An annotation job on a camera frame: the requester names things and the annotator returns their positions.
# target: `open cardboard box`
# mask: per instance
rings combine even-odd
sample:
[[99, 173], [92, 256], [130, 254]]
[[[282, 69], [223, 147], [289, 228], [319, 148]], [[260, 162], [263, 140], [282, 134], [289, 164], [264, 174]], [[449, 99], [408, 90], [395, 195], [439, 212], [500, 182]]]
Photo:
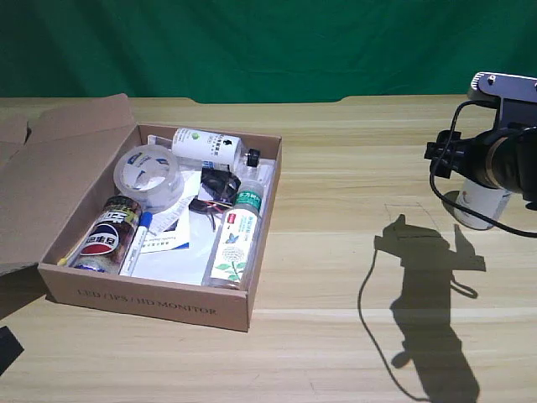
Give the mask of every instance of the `open cardboard box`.
[[171, 139], [177, 127], [136, 124], [125, 95], [45, 112], [32, 125], [0, 124], [0, 274], [38, 264], [59, 303], [247, 331], [258, 285], [281, 166], [281, 138], [241, 137], [275, 160], [255, 265], [245, 291], [109, 275], [56, 263], [84, 235], [108, 197], [112, 173], [126, 151], [149, 134]]

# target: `green curtain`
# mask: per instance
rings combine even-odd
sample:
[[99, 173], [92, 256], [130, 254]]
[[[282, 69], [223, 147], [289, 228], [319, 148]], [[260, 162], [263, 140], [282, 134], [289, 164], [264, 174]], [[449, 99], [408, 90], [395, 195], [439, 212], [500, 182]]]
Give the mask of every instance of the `green curtain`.
[[329, 102], [537, 76], [535, 0], [0, 0], [0, 97]]

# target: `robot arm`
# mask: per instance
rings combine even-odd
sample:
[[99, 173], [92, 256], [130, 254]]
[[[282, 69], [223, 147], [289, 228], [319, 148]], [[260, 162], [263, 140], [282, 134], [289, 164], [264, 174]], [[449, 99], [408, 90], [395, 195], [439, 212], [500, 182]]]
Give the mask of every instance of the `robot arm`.
[[465, 104], [496, 109], [493, 128], [472, 139], [440, 132], [425, 151], [431, 173], [449, 178], [454, 170], [481, 186], [522, 194], [537, 209], [537, 78], [480, 72], [468, 98]]

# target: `snack can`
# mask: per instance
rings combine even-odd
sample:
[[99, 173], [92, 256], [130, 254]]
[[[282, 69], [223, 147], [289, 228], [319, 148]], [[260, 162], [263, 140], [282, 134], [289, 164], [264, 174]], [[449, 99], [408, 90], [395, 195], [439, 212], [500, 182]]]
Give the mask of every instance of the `snack can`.
[[133, 199], [110, 197], [72, 267], [118, 274], [141, 215], [142, 208]]

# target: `wood grain surface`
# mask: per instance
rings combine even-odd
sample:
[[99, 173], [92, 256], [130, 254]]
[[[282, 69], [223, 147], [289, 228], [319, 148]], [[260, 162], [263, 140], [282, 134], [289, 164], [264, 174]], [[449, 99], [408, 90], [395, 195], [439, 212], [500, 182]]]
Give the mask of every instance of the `wood grain surface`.
[[[537, 401], [535, 241], [458, 227], [428, 184], [425, 144], [465, 99], [133, 99], [143, 123], [283, 136], [251, 330], [62, 306], [32, 270], [5, 275], [0, 324], [25, 351], [0, 401]], [[81, 101], [4, 98], [0, 118]], [[492, 118], [469, 107], [458, 128]], [[461, 183], [438, 180], [443, 193]], [[520, 196], [502, 215], [527, 230], [536, 218]]]

